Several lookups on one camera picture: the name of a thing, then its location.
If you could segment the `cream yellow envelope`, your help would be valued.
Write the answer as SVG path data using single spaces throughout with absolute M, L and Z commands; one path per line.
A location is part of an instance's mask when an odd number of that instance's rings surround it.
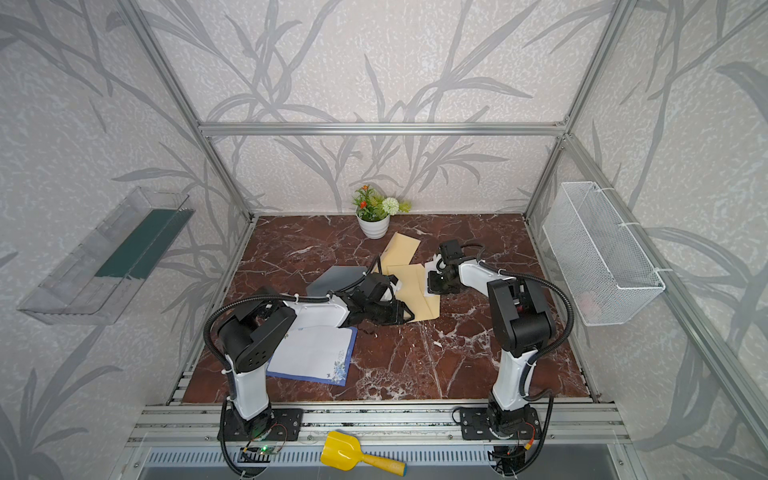
M 384 274 L 389 274 L 391 267 L 409 265 L 421 241 L 401 233 L 395 233 L 381 254 L 381 266 Z
M 390 266 L 388 274 L 398 279 L 395 296 L 414 313 L 414 321 L 435 320 L 440 316 L 440 296 L 428 293 L 423 265 Z

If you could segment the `grey-blue paper envelope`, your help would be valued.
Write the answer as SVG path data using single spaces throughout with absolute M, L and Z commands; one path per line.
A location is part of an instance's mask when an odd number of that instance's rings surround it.
M 320 297 L 329 291 L 339 291 L 363 277 L 366 267 L 332 266 L 306 287 L 307 295 Z

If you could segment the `blue floral letter paper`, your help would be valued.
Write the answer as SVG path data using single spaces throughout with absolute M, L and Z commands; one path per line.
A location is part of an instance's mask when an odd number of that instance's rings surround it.
M 296 313 L 267 375 L 345 386 L 357 336 L 356 328 L 342 327 L 348 311 L 331 304 L 301 304 Z

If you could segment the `red bordered pink letter paper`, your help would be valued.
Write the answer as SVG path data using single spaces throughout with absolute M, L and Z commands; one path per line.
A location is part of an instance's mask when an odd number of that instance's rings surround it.
M 438 269 L 442 258 L 435 254 L 433 258 L 424 264 L 426 296 L 442 295 L 444 290 L 444 277 Z

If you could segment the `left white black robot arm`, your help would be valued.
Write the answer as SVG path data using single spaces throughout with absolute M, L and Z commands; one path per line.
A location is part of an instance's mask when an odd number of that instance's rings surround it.
M 239 418 L 266 417 L 269 376 L 344 384 L 357 325 L 399 326 L 415 320 L 415 312 L 397 299 L 399 288 L 395 276 L 369 272 L 322 296 L 264 288 L 212 313 L 204 343 L 223 367 Z

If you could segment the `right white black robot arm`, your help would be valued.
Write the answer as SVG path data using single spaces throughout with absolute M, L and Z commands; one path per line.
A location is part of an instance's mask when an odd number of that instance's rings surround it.
M 501 363 L 488 404 L 491 428 L 523 421 L 530 404 L 543 397 L 554 402 L 546 389 L 530 393 L 532 373 L 539 359 L 558 349 L 574 323 L 568 296 L 552 282 L 526 273 L 493 269 L 478 255 L 464 252 L 470 245 L 449 240 L 439 245 L 435 265 L 427 271 L 428 291 L 458 294 L 467 288 L 485 295 L 490 304 L 493 333 L 501 348 Z

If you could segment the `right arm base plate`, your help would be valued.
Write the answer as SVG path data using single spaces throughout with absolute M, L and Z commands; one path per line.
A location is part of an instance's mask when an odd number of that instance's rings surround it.
M 540 421 L 531 406 L 507 411 L 495 408 L 455 407 L 452 420 L 460 427 L 463 440 L 519 440 L 539 439 Z

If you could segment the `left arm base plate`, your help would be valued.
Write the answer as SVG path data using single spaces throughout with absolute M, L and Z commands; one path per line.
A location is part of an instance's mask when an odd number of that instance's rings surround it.
M 224 410 L 220 418 L 218 440 L 225 442 L 247 440 L 298 440 L 304 410 L 300 408 L 271 408 L 250 420 L 243 419 L 233 407 Z

